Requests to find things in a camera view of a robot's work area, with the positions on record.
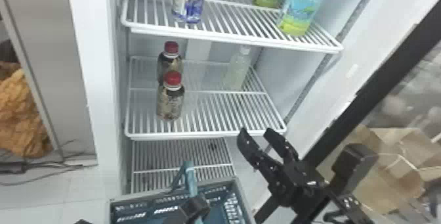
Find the orange bag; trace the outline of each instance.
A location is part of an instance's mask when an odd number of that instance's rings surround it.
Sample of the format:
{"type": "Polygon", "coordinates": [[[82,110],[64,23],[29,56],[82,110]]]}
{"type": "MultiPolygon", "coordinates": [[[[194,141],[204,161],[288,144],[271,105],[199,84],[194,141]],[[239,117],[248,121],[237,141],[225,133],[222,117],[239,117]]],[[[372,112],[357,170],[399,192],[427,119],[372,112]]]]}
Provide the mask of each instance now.
{"type": "Polygon", "coordinates": [[[0,62],[0,148],[28,158],[53,149],[23,69],[16,63],[0,62]]]}

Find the refrigerator door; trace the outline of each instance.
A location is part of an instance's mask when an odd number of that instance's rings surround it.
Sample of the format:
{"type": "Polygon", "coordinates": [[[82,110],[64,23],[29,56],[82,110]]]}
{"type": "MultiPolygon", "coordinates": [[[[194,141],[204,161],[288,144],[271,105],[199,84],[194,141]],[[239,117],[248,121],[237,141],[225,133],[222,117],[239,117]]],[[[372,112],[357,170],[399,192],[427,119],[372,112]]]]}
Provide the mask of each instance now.
{"type": "MultiPolygon", "coordinates": [[[[268,86],[268,93],[283,117],[289,109],[286,110],[282,104],[288,102],[291,105],[287,106],[291,108],[311,75],[318,78],[287,125],[286,137],[301,156],[312,148],[326,129],[347,109],[366,81],[395,52],[437,1],[371,0],[342,42],[344,51],[326,64],[325,70],[319,74],[315,71],[323,55],[310,55],[315,58],[290,55],[291,58],[286,57],[286,61],[280,62],[277,59],[283,55],[271,52],[272,58],[261,60],[258,74],[262,76],[265,86],[268,86]],[[267,68],[287,76],[280,85],[277,85],[280,82],[277,78],[264,71],[264,66],[269,64],[273,66],[267,68]]],[[[333,16],[324,17],[330,18],[328,24],[336,22],[333,16]]],[[[333,29],[339,31],[341,26],[333,29]]]]}
{"type": "Polygon", "coordinates": [[[331,180],[348,144],[379,155],[354,195],[375,223],[437,223],[441,192],[441,3],[306,155],[331,180]]]}

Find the white wire shelf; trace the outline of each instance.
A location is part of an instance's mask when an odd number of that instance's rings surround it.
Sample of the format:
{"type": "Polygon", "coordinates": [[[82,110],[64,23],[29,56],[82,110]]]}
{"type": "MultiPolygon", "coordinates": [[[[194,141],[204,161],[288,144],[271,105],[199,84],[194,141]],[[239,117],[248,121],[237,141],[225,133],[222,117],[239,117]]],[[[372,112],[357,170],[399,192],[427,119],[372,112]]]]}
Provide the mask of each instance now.
{"type": "Polygon", "coordinates": [[[201,22],[175,22],[172,0],[124,0],[121,22],[133,33],[204,39],[336,54],[343,46],[313,23],[303,36],[293,37],[276,25],[280,10],[250,5],[251,0],[205,0],[201,22]]]}
{"type": "Polygon", "coordinates": [[[252,135],[263,135],[268,127],[286,132],[286,125],[253,69],[242,91],[223,90],[220,82],[228,63],[184,60],[182,114],[171,122],[162,120],[156,115],[158,82],[153,62],[152,58],[131,59],[125,134],[132,140],[235,136],[242,127],[252,135]]]}
{"type": "Polygon", "coordinates": [[[131,192],[164,189],[170,186],[179,167],[191,160],[196,179],[235,176],[224,139],[134,142],[132,147],[131,192]]]}

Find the white tile floor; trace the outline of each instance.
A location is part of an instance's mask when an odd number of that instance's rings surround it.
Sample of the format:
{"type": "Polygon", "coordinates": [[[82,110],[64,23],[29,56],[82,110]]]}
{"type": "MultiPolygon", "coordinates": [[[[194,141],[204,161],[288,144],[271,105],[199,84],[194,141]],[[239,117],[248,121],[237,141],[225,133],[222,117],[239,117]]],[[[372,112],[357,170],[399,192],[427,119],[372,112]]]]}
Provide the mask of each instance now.
{"type": "MultiPolygon", "coordinates": [[[[0,182],[27,180],[48,171],[54,170],[35,169],[22,176],[0,176],[0,182]]],[[[0,223],[74,224],[85,219],[102,224],[105,205],[98,168],[71,171],[25,185],[0,187],[0,223]]]]}

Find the open refrigerator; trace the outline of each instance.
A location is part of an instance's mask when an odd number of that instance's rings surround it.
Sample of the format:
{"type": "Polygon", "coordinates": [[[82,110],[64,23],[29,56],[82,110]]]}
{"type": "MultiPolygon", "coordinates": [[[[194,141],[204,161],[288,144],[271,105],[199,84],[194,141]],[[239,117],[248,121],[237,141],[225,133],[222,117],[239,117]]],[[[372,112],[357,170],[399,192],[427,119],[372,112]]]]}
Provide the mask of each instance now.
{"type": "Polygon", "coordinates": [[[325,0],[306,35],[292,37],[275,25],[279,9],[251,0],[206,0],[196,26],[173,20],[171,0],[70,0],[107,196],[164,189],[193,160],[200,181],[237,176],[258,210],[267,184],[235,147],[240,128],[266,147],[271,127],[301,157],[314,157],[314,145],[437,2],[325,0]],[[187,89],[173,122],[156,116],[156,58],[168,40],[185,58],[187,89]],[[238,45],[252,46],[253,63],[231,91],[222,80],[238,45]]]}

